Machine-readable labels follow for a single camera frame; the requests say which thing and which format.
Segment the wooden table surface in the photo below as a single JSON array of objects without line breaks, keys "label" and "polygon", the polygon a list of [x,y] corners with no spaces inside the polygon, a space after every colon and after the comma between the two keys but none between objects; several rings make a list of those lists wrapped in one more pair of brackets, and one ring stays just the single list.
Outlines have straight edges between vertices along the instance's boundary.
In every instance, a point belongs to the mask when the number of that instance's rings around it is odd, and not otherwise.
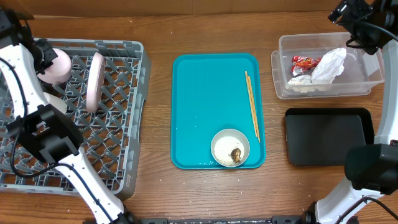
[{"label": "wooden table surface", "polygon": [[[124,203],[139,218],[266,218],[300,215],[344,177],[343,167],[295,167],[286,153],[284,113],[291,107],[365,107],[377,130],[383,85],[367,96],[280,100],[271,52],[287,34],[343,32],[329,12],[119,17],[31,21],[36,37],[136,40],[152,60],[141,123],[136,191]],[[254,170],[180,170],[170,160],[173,61],[182,54],[248,52],[258,59],[267,159]],[[80,197],[0,193],[0,223],[81,223],[93,218]],[[382,198],[398,212],[396,194]],[[358,213],[361,223],[392,223],[381,207]]]}]

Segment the transparent container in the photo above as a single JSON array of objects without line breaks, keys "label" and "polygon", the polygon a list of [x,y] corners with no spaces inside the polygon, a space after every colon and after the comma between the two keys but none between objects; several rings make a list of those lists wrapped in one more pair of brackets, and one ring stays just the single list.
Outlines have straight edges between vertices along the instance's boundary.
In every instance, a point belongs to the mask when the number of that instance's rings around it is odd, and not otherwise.
[{"label": "transparent container", "polygon": [[[384,82],[384,64],[381,51],[368,55],[361,49],[346,47],[350,33],[285,35],[279,39],[279,50],[271,54],[272,77],[276,95],[280,99],[316,98],[332,96],[367,95],[371,88]],[[344,71],[332,84],[289,85],[294,77],[292,57],[294,55],[319,58],[327,52],[344,47],[347,56]],[[313,69],[305,75],[311,75]]]}]

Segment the dish rack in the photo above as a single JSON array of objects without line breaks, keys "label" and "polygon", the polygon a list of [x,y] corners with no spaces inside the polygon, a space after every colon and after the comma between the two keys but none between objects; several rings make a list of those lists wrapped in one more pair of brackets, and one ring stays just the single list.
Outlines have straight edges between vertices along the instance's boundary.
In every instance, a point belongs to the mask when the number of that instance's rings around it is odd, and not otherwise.
[{"label": "dish rack", "polygon": [[[50,94],[63,99],[66,115],[84,136],[86,155],[105,185],[121,200],[135,189],[140,152],[139,129],[147,99],[151,63],[140,42],[121,40],[47,39],[54,48],[67,53],[72,76],[62,85],[43,84]],[[98,52],[106,59],[102,98],[95,113],[86,110],[86,88],[91,60]],[[0,75],[0,190],[78,195],[57,170],[32,179],[16,176],[10,167],[14,144],[6,125],[14,117],[11,96]],[[16,151],[16,168],[26,173],[47,167],[26,149]]]}]

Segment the chopsticks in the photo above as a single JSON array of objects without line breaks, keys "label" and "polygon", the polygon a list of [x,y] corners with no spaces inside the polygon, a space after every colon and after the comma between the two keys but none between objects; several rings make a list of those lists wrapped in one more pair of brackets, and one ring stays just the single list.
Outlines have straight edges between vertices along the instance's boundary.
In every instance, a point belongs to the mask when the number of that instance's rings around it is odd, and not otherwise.
[{"label": "chopsticks", "polygon": [[248,76],[248,71],[244,71],[244,74],[246,75],[246,85],[248,86],[248,94],[249,94],[249,101],[250,101],[251,118],[253,119],[254,134],[256,134],[256,137],[258,138],[258,140],[260,142],[259,126],[257,123],[256,105],[254,104],[253,89],[251,87],[251,79],[250,79],[250,76]]}]

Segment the teal tray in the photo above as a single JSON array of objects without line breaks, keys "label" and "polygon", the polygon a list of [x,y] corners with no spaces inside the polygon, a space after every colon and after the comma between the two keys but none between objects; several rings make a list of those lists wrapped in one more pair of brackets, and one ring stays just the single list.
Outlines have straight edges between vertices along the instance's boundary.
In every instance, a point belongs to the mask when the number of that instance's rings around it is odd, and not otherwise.
[{"label": "teal tray", "polygon": [[[244,72],[251,77],[261,143],[254,134]],[[211,155],[213,136],[226,128],[250,142],[239,167],[219,165]],[[181,169],[249,169],[266,159],[259,65],[250,54],[179,56],[173,64],[171,159]]]}]

